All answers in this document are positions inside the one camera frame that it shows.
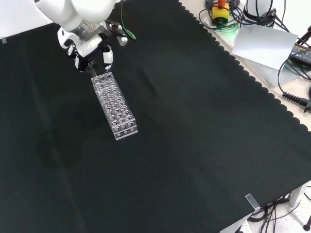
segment green cable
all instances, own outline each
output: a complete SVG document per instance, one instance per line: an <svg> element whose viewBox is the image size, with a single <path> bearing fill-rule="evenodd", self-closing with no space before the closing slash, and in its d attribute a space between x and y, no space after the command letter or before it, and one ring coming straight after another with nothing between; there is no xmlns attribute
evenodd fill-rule
<svg viewBox="0 0 311 233"><path fill-rule="evenodd" d="M121 14L121 26L123 27L125 34L127 34L131 39L136 41L136 36L130 30L127 30L123 24L123 19L122 19L123 3L124 3L124 0L121 0L121 13L120 13Z"/></svg>

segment small clear plastic piece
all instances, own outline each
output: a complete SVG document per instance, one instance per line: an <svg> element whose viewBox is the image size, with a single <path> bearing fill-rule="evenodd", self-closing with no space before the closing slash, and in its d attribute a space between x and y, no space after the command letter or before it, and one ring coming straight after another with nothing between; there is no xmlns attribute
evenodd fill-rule
<svg viewBox="0 0 311 233"><path fill-rule="evenodd" d="M136 120L112 73L91 80L116 140L137 133Z"/></svg>

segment table leg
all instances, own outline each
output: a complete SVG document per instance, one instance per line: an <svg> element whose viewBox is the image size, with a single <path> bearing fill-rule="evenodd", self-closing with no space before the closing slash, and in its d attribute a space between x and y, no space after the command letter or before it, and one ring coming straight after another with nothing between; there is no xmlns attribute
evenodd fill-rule
<svg viewBox="0 0 311 233"><path fill-rule="evenodd" d="M310 230L310 226L311 226L311 216L308 220L308 223L303 226L303 229L308 232Z"/></svg>
<svg viewBox="0 0 311 233"><path fill-rule="evenodd" d="M305 189L307 187L307 184L304 184L303 186L300 186L299 188L295 189L292 192L291 198L290 198L290 205L292 207L295 207L298 205L301 199L301 195L305 192Z"/></svg>

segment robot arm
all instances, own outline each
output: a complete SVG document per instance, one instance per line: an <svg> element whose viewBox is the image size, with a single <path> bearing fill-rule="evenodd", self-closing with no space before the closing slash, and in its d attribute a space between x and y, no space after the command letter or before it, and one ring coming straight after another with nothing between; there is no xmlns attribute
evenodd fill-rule
<svg viewBox="0 0 311 233"><path fill-rule="evenodd" d="M122 27L107 18L117 0L35 0L36 6L51 21L61 26L58 40L68 56L75 60L75 67L84 71L91 62L88 58L97 51L103 53L103 66L109 70L113 52L105 44L109 36L116 36L125 46L127 36Z"/></svg>

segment black tablecloth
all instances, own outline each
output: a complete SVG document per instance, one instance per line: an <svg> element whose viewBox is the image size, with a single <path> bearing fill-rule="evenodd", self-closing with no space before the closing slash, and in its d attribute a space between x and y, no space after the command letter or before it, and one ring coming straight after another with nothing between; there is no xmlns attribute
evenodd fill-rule
<svg viewBox="0 0 311 233"><path fill-rule="evenodd" d="M115 141L57 25L0 45L0 232L216 233L311 180L311 144L175 0L124 9L113 74L139 133Z"/></svg>

